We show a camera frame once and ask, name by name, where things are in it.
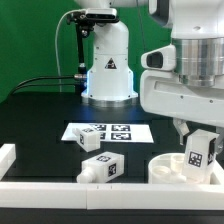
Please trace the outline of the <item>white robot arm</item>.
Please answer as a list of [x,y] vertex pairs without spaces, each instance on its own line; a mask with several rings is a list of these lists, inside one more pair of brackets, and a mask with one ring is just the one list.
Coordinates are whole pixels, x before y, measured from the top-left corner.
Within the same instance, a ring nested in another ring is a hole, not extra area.
[[143,0],[171,43],[141,56],[140,102],[171,117],[181,136],[188,121],[214,126],[224,150],[224,0]]

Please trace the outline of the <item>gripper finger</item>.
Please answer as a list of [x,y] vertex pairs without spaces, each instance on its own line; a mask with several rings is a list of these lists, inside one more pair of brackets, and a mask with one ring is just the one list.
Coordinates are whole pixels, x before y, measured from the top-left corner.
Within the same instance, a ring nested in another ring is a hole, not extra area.
[[189,133],[187,121],[179,118],[174,118],[173,125],[177,133],[179,134],[180,144],[184,145],[186,143],[186,135]]
[[218,137],[215,141],[215,152],[220,154],[224,149],[224,128],[217,127],[216,133],[218,134]]

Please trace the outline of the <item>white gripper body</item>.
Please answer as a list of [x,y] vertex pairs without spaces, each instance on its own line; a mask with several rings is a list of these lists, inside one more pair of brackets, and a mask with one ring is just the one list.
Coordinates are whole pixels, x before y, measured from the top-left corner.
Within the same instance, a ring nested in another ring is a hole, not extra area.
[[140,79],[145,112],[224,128],[224,75],[213,87],[183,85],[172,72],[145,70]]

